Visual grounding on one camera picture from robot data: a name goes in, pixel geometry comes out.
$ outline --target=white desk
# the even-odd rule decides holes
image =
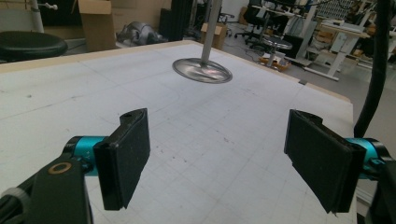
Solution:
[[[334,59],[334,62],[332,63],[329,71],[327,73],[322,73],[319,72],[315,69],[309,68],[309,67],[305,67],[304,70],[315,73],[317,75],[323,76],[323,77],[327,77],[329,79],[338,81],[338,77],[335,77],[334,74],[337,71],[338,67],[340,66],[340,64],[344,61],[344,59],[347,56],[347,49],[350,49],[350,44],[351,44],[351,40],[354,37],[361,37],[361,38],[367,38],[370,37],[368,36],[366,33],[355,33],[355,32],[350,32],[348,30],[343,29],[342,26],[340,26],[339,28],[335,28],[335,27],[331,27],[331,26],[327,26],[326,24],[321,24],[321,27],[325,28],[325,29],[329,29],[329,30],[334,30],[337,32],[342,32],[346,35],[346,40],[344,42],[343,47],[341,47],[340,51],[337,53],[337,56]]]
[[[58,157],[75,135],[109,135],[119,115],[148,108],[151,153],[126,210],[104,211],[87,177],[95,223],[356,223],[326,214],[283,152],[289,109],[352,135],[352,104],[213,50],[225,84],[178,75],[199,57],[189,41],[0,65],[0,191]]]

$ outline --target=round stool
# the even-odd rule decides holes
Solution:
[[[271,47],[270,58],[268,59],[267,63],[268,67],[272,67],[272,63],[275,58],[275,52],[277,49],[291,49],[293,47],[293,45],[288,41],[273,36],[264,38],[262,42]]]
[[[66,42],[54,35],[23,31],[0,33],[0,60],[19,62],[57,57],[65,52]]]

